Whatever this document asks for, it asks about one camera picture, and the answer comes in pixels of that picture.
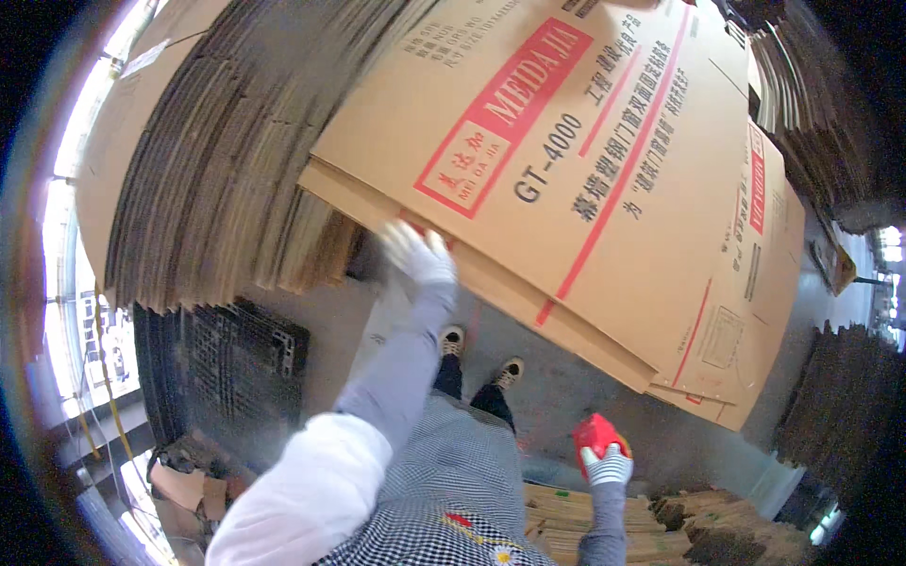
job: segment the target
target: hand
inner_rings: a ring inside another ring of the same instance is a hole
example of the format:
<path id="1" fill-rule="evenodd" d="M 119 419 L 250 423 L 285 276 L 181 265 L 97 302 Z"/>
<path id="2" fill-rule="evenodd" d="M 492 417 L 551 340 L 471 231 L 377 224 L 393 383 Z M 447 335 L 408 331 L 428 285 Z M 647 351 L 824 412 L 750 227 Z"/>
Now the hand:
<path id="1" fill-rule="evenodd" d="M 620 452 L 620 445 L 615 442 L 607 446 L 603 459 L 599 458 L 588 446 L 583 447 L 579 452 L 582 455 L 585 471 L 588 473 L 589 485 L 608 482 L 619 482 L 626 485 L 629 478 L 632 477 L 632 459 L 624 456 Z"/>
<path id="2" fill-rule="evenodd" d="M 403 220 L 396 220 L 384 227 L 381 241 L 390 262 L 415 283 L 456 282 L 456 264 L 444 245 L 444 239 L 437 232 L 428 230 L 423 240 L 412 226 Z"/>

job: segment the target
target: shoe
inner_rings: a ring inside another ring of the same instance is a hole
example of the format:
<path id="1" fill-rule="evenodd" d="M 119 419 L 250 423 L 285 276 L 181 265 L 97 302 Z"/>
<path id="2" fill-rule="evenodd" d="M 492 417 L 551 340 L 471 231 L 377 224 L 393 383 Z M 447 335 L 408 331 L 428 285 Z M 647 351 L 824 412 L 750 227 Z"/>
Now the shoe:
<path id="1" fill-rule="evenodd" d="M 525 362 L 522 361 L 522 358 L 510 358 L 504 362 L 504 365 L 500 366 L 500 370 L 491 383 L 498 386 L 500 390 L 506 391 L 511 385 L 519 381 L 523 371 L 525 371 Z"/>
<path id="2" fill-rule="evenodd" d="M 461 326 L 448 326 L 440 333 L 440 357 L 453 354 L 462 357 L 466 348 L 466 331 Z"/>

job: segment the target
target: flattened cardboard box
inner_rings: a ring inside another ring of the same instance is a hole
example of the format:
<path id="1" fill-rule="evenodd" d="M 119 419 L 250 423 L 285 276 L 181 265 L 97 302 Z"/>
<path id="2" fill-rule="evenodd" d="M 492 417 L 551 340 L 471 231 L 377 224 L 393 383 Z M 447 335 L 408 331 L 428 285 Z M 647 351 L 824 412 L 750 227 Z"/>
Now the flattened cardboard box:
<path id="1" fill-rule="evenodd" d="M 735 198 L 746 69 L 682 2 L 447 3 L 313 153 L 549 298 L 519 320 L 544 334 L 562 305 L 672 375 Z"/>
<path id="2" fill-rule="evenodd" d="M 402 217 L 413 225 L 443 233 L 381 192 L 345 176 L 317 158 L 313 158 L 303 171 L 299 184 L 374 232 L 381 230 L 389 220 Z M 448 243 L 460 282 L 483 300 L 639 393 L 655 378 L 654 368 L 559 304 L 551 310 L 547 324 L 533 327 L 535 315 L 548 301 L 544 293 L 475 248 L 451 239 Z"/>
<path id="3" fill-rule="evenodd" d="M 783 156 L 750 121 L 734 214 L 684 352 L 685 364 L 672 382 L 656 379 L 649 391 L 733 430 L 746 422 L 765 385 L 797 291 L 805 209 L 784 171 Z M 701 388 L 736 388 L 740 400 L 727 405 L 687 394 Z"/>
<path id="4" fill-rule="evenodd" d="M 145 125 L 179 66 L 228 0 L 171 0 L 136 42 L 122 76 L 111 87 L 85 148 L 75 191 L 88 262 L 98 284 L 104 275 L 111 227 L 122 184 Z"/>

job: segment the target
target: concrete floor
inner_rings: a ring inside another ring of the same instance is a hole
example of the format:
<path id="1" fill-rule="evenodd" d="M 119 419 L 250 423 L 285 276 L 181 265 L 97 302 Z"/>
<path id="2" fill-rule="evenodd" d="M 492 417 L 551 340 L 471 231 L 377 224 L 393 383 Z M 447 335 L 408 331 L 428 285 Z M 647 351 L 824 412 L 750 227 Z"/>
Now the concrete floor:
<path id="1" fill-rule="evenodd" d="M 809 209 L 806 242 L 821 234 Z M 871 254 L 864 240 L 846 235 L 841 240 L 859 274 L 872 276 Z M 507 399 L 516 421 L 517 442 L 525 453 L 527 476 L 564 487 L 582 487 L 573 467 L 569 433 L 580 420 L 597 411 L 630 440 L 635 454 L 634 477 L 643 481 L 641 491 L 713 484 L 749 497 L 762 514 L 773 517 L 803 472 L 778 464 L 769 451 L 777 421 L 811 348 L 812 328 L 823 326 L 825 318 L 834 327 L 848 326 L 851 321 L 866 323 L 871 309 L 869 285 L 851 285 L 834 298 L 815 270 L 807 245 L 802 266 L 783 346 L 741 433 L 631 391 L 468 292 L 462 293 L 453 317 L 453 322 L 467 328 L 464 398 L 474 393 L 502 361 L 522 356 L 525 376 L 507 393 Z M 378 293 L 376 284 L 358 282 L 343 288 L 318 289 L 304 297 L 247 290 L 246 296 L 252 301 L 312 332 L 306 413 L 329 408 L 353 367 L 356 349 L 366 350 L 380 334 L 372 326 L 386 315 L 375 307 L 370 329 L 363 335 Z"/>

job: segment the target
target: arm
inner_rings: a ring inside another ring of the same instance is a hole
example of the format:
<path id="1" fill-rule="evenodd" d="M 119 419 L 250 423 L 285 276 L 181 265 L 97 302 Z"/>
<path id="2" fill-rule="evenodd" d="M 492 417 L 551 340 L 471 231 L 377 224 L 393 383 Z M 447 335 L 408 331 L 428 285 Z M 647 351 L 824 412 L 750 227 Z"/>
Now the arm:
<path id="1" fill-rule="evenodd" d="M 579 542 L 580 566 L 623 566 L 626 563 L 626 482 L 632 476 L 632 460 L 610 444 L 604 458 L 591 448 L 581 450 L 583 465 L 592 487 L 594 527 Z"/>
<path id="2" fill-rule="evenodd" d="M 582 566 L 622 566 L 626 563 L 625 506 L 626 487 L 623 484 L 610 482 L 592 486 L 594 527 L 579 542 L 579 563 Z"/>
<path id="3" fill-rule="evenodd" d="M 346 385 L 335 412 L 310 419 L 230 507 L 206 564 L 312 563 L 368 519 L 393 452 L 421 417 L 437 371 L 438 332 L 456 300 L 455 268 L 442 241 L 439 252 L 415 237 L 404 272 L 419 295 L 402 329 Z"/>

